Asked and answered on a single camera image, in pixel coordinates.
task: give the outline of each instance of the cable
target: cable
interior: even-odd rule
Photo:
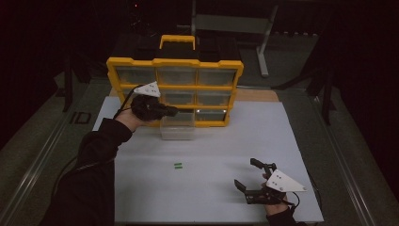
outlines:
[[[59,180],[60,180],[60,178],[61,178],[63,172],[64,172],[64,171],[67,169],[67,167],[68,167],[74,160],[76,160],[76,159],[77,159],[77,155],[76,155],[75,157],[73,157],[73,158],[62,168],[61,172],[57,175],[56,181],[54,182],[53,189],[52,189],[52,192],[51,192],[51,198],[53,198],[53,197],[55,196],[55,194],[56,194],[56,188],[57,188],[57,186],[58,186]]]
[[[124,111],[124,110],[127,110],[127,109],[130,109],[130,108],[123,109],[123,108],[125,107],[126,103],[127,103],[128,100],[130,99],[130,97],[132,96],[132,94],[133,94],[134,91],[135,91],[135,89],[132,89],[132,90],[129,92],[129,94],[127,95],[126,99],[124,100],[122,106],[121,106],[120,109],[117,111],[117,113],[115,114],[115,116],[114,116],[113,119],[115,119],[115,118],[119,115],[120,112],[122,112],[122,111]],[[51,192],[51,199],[52,199],[52,198],[55,196],[55,194],[56,194],[56,188],[57,188],[57,186],[58,186],[58,183],[59,183],[59,180],[61,179],[62,174],[63,174],[64,171],[67,169],[67,167],[68,167],[74,160],[76,160],[76,159],[77,159],[77,155],[76,155],[75,157],[73,157],[70,161],[68,161],[68,163],[65,164],[65,166],[62,168],[61,172],[57,175],[56,181],[55,181],[54,184],[53,184],[53,189],[52,189],[52,192]],[[96,166],[99,166],[99,165],[102,165],[102,164],[106,164],[106,163],[108,163],[108,162],[110,162],[110,161],[112,161],[112,160],[114,160],[114,158],[112,158],[112,159],[110,159],[110,160],[108,160],[108,161],[105,161],[105,162],[96,162],[96,163],[92,163],[92,164],[87,164],[87,165],[85,165],[85,166],[83,166],[83,167],[80,167],[80,168],[78,168],[78,169],[74,169],[73,171],[71,171],[71,173],[78,172],[78,171],[82,171],[82,170],[86,170],[86,169],[89,169],[89,168],[92,168],[92,167],[96,167]]]
[[[142,85],[138,85],[138,86],[134,87],[132,90],[130,90],[130,92],[129,92],[129,94],[127,94],[127,97],[125,98],[123,104],[120,106],[120,109],[114,115],[114,118],[112,118],[113,120],[120,114],[120,112],[122,112],[124,110],[127,110],[127,109],[130,109],[130,108],[123,109],[123,108],[125,107],[126,103],[129,101],[129,99],[132,96],[132,94],[135,92],[135,89],[139,88],[139,87],[142,87]]]
[[[298,203],[296,204],[296,205],[292,205],[292,207],[291,207],[291,214],[293,215],[294,214],[294,211],[296,210],[296,208],[300,205],[300,199],[299,199],[299,196],[298,195],[296,195],[296,198],[298,199]]]

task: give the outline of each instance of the table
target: table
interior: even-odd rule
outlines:
[[[94,126],[112,118],[118,97],[106,97]],[[311,181],[280,102],[236,101],[227,127],[196,128],[193,140],[163,140],[140,127],[120,146],[116,162],[116,222],[263,223],[261,205],[247,205],[233,183],[259,189],[262,171],[251,157],[276,163],[308,191],[297,193],[295,219],[323,221]],[[288,194],[290,202],[296,202]]]

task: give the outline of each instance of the black sleeve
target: black sleeve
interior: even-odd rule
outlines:
[[[306,226],[304,222],[296,223],[290,209],[276,215],[266,216],[270,226]]]
[[[113,158],[131,136],[125,125],[109,119],[103,119],[99,131],[84,136],[76,165],[59,181],[40,225],[114,225]]]

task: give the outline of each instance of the clear plastic drawer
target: clear plastic drawer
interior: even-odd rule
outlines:
[[[156,81],[153,67],[117,66],[115,68],[122,84],[145,85]]]
[[[199,69],[199,85],[231,86],[235,69]]]
[[[195,68],[189,67],[160,67],[157,69],[159,84],[162,85],[195,85]]]
[[[160,124],[162,139],[193,139],[194,111],[180,110],[175,117],[164,117]]]
[[[224,121],[227,110],[197,109],[196,121]]]
[[[166,105],[193,105],[194,90],[161,89],[161,102]]]
[[[197,91],[197,105],[228,105],[231,97],[230,91]]]

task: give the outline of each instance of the green tape mark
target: green tape mark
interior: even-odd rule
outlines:
[[[182,169],[183,168],[183,163],[175,163],[174,166],[175,166],[176,170]]]

